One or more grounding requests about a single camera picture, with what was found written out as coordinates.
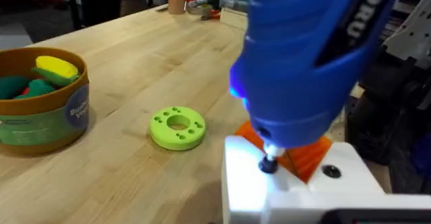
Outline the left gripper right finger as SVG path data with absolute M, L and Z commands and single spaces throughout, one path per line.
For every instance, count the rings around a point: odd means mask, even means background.
M 356 150 L 321 137 L 316 143 L 287 150 L 289 169 L 312 192 L 384 194 Z

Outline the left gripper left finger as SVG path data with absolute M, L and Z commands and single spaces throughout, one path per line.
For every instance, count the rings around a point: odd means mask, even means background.
M 224 143 L 222 167 L 222 206 L 224 223 L 259 223 L 271 194 L 301 192 L 305 183 L 283 149 L 277 158 L 277 171 L 262 172 L 264 143 L 249 121 L 242 124 Z

